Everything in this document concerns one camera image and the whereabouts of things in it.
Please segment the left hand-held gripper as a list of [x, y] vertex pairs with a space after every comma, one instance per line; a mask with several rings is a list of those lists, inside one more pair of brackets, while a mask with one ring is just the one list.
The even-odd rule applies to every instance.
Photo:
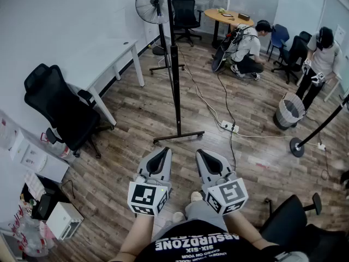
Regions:
[[129, 183], [127, 203], [135, 214], [158, 216], [170, 197], [169, 182], [172, 151], [157, 148], [141, 159], [133, 181]]

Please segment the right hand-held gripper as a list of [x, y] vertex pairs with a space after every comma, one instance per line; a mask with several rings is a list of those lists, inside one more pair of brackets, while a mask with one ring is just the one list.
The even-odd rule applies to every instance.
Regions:
[[199, 149], [196, 163], [203, 183], [205, 202], [219, 215], [241, 209], [249, 196], [242, 178], [237, 177], [228, 160], [216, 152]]

